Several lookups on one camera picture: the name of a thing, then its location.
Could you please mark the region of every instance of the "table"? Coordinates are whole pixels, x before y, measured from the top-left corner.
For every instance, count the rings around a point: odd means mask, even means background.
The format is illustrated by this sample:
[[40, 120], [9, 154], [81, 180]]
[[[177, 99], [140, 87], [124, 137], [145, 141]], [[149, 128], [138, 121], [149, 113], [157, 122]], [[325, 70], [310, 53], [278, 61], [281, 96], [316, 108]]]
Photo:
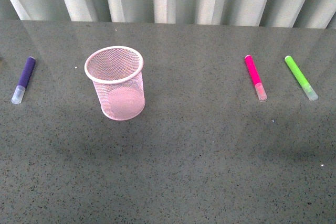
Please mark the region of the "table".
[[[0, 223], [335, 223], [335, 41], [331, 29], [1, 21]], [[84, 72], [114, 45], [144, 58], [146, 106], [123, 122]]]

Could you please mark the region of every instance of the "wire mesh cup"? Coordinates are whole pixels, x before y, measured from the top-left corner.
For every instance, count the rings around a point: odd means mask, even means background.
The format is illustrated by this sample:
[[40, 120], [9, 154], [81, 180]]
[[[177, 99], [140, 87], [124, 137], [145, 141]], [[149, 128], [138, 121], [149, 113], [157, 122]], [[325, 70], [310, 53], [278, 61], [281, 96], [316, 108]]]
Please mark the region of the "wire mesh cup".
[[98, 50], [85, 62], [103, 113], [113, 120], [128, 120], [145, 107], [141, 70], [143, 58], [129, 47]]

